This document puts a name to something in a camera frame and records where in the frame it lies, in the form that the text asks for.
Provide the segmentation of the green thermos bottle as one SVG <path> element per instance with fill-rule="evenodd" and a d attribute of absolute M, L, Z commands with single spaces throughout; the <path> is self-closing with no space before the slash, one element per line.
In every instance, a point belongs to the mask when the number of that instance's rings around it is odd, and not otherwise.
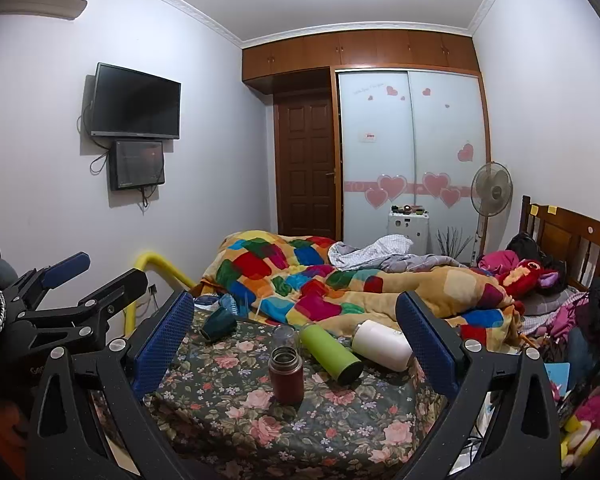
<path fill-rule="evenodd" d="M 299 338 L 302 346 L 339 385 L 350 385 L 358 380 L 364 367 L 362 361 L 322 326 L 306 324 Z"/>

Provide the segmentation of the yellow foam padded rail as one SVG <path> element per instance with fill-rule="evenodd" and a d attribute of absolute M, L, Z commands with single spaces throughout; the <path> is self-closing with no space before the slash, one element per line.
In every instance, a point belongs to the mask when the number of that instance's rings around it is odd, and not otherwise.
<path fill-rule="evenodd" d="M 144 272 L 148 282 L 145 291 L 123 310 L 123 336 L 125 337 L 131 336 L 140 321 L 146 318 L 146 307 L 157 304 L 159 294 L 152 290 L 152 286 L 163 283 L 171 292 L 178 290 L 192 292 L 198 286 L 197 281 L 158 252 L 142 252 L 134 260 L 133 268 Z"/>

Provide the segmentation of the wall mounted black television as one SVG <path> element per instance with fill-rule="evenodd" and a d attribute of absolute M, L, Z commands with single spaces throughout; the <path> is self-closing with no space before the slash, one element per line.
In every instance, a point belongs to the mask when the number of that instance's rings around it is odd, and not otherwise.
<path fill-rule="evenodd" d="M 182 84 L 99 62 L 88 131 L 100 138 L 176 140 Z"/>

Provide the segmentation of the floral bed cover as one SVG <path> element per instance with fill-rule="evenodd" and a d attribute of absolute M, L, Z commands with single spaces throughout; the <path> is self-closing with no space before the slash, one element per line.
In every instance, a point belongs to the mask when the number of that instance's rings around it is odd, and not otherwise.
<path fill-rule="evenodd" d="M 274 328 L 242 321 L 216 344 L 192 326 L 157 389 L 143 397 L 179 456 L 227 479 L 391 479 L 445 408 L 418 363 L 398 374 L 371 362 L 338 385 L 309 353 L 303 400 L 280 404 L 268 377 Z"/>

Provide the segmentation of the wall air conditioner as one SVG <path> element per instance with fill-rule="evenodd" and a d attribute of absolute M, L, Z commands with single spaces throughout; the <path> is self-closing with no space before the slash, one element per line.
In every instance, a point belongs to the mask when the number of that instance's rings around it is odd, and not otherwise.
<path fill-rule="evenodd" d="M 0 0 L 0 15 L 34 15 L 73 21 L 86 7 L 86 0 Z"/>

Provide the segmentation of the red thermos bottle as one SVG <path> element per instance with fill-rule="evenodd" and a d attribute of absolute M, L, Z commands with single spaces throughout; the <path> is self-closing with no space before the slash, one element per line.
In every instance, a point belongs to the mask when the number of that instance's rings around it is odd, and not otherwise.
<path fill-rule="evenodd" d="M 300 404 L 304 397 L 303 361 L 292 347 L 275 348 L 268 360 L 274 398 L 280 404 Z"/>

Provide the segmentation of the frosted sliding wardrobe with hearts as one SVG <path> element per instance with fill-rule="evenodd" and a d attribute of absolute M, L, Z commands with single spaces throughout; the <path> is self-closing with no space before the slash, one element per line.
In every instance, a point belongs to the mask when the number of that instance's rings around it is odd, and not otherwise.
<path fill-rule="evenodd" d="M 489 158 L 478 78 L 349 70 L 337 89 L 343 240 L 373 243 L 388 234 L 393 205 L 421 206 L 428 252 L 468 262 L 478 224 L 471 182 Z"/>

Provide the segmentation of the standing electric fan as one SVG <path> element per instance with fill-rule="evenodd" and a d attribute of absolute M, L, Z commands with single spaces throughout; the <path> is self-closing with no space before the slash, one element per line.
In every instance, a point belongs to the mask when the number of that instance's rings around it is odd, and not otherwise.
<path fill-rule="evenodd" d="M 475 266 L 486 244 L 488 221 L 503 212 L 513 197 L 513 180 L 508 169 L 499 162 L 487 162 L 475 173 L 470 187 L 471 205 L 478 214 L 471 263 Z"/>

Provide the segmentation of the colourful patchwork quilt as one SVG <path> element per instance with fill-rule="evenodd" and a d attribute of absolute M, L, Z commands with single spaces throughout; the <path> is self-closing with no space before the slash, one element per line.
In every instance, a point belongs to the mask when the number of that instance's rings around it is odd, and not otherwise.
<path fill-rule="evenodd" d="M 204 271 L 206 292 L 227 292 L 256 320 L 302 326 L 320 324 L 352 336 L 372 320 L 395 328 L 396 300 L 416 292 L 436 318 L 495 352 L 521 343 L 521 304 L 495 278 L 462 266 L 388 273 L 338 270 L 328 261 L 332 240 L 244 231 L 228 236 Z"/>

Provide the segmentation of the pink clothing pile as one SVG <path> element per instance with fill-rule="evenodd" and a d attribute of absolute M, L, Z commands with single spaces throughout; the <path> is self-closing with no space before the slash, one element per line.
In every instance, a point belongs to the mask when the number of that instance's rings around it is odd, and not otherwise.
<path fill-rule="evenodd" d="M 505 249 L 483 255 L 478 262 L 478 268 L 498 276 L 514 270 L 518 264 L 519 257 L 516 252 Z"/>

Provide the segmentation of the blue booklet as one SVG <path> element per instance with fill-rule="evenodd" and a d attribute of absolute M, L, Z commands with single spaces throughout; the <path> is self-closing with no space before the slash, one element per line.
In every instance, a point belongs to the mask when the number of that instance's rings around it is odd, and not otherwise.
<path fill-rule="evenodd" d="M 561 363 L 545 363 L 545 370 L 548 381 L 550 382 L 550 390 L 555 401 L 562 399 L 568 391 L 568 382 L 570 374 L 570 364 L 568 362 Z"/>

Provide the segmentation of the yellow plush toy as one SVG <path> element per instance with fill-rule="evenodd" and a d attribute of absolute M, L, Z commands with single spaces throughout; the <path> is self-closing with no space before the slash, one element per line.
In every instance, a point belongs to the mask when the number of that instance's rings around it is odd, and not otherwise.
<path fill-rule="evenodd" d="M 600 429 L 587 419 L 572 415 L 567 420 L 565 435 L 560 442 L 562 469 L 580 466 L 600 437 Z"/>

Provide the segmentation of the red plush toy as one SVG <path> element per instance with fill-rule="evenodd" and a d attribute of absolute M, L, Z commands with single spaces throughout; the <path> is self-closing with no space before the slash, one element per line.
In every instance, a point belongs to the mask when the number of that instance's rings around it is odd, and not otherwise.
<path fill-rule="evenodd" d="M 521 300 L 538 289 L 551 288 L 559 277 L 557 270 L 545 269 L 539 261 L 526 259 L 513 270 L 501 274 L 498 284 L 506 290 L 508 296 Z"/>

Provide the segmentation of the wooden headboard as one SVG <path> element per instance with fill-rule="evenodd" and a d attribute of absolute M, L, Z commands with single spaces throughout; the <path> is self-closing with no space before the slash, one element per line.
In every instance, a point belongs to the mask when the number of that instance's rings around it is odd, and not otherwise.
<path fill-rule="evenodd" d="M 600 220 L 553 205 L 536 204 L 522 196 L 520 229 L 542 252 L 566 265 L 568 284 L 588 289 L 600 278 Z"/>

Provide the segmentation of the dark green mug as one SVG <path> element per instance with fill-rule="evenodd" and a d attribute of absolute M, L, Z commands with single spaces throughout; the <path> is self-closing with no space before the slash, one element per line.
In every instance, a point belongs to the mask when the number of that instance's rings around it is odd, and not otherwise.
<path fill-rule="evenodd" d="M 237 321 L 235 315 L 224 308 L 219 308 L 211 313 L 199 333 L 208 344 L 215 344 L 217 341 L 230 336 L 236 330 Z"/>

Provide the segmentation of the grey white crumpled cloth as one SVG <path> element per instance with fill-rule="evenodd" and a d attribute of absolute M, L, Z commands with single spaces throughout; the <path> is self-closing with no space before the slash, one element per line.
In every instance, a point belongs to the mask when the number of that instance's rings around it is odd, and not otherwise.
<path fill-rule="evenodd" d="M 377 269 L 386 273 L 426 272 L 438 266 L 464 268 L 464 264 L 449 256 L 416 255 L 414 242 L 401 234 L 389 234 L 372 244 L 356 248 L 336 242 L 328 248 L 329 263 L 339 271 Z"/>

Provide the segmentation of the dark brown wooden door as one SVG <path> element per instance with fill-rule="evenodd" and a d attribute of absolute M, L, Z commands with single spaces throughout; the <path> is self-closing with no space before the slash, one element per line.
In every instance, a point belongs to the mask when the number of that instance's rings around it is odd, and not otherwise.
<path fill-rule="evenodd" d="M 335 137 L 326 91 L 274 98 L 277 229 L 336 237 Z"/>

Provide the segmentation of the small black wall monitor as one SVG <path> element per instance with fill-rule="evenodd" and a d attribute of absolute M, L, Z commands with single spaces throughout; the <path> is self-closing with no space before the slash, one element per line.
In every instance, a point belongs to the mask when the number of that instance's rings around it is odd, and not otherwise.
<path fill-rule="evenodd" d="M 108 159 L 111 191 L 164 183 L 163 143 L 158 141 L 115 140 Z"/>

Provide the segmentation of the clear glass cup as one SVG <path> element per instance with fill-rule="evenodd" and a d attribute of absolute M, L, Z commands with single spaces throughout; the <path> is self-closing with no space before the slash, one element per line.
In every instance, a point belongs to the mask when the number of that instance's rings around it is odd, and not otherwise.
<path fill-rule="evenodd" d="M 298 348 L 298 330 L 294 326 L 280 324 L 272 333 L 272 348 L 289 347 Z"/>

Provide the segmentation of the white thermos bottle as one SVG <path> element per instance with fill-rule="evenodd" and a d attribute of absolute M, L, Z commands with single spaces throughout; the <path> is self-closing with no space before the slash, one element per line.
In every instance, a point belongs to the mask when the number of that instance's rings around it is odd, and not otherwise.
<path fill-rule="evenodd" d="M 407 370 L 413 356 L 404 333 L 372 320 L 355 327 L 351 348 L 359 356 L 397 373 Z"/>

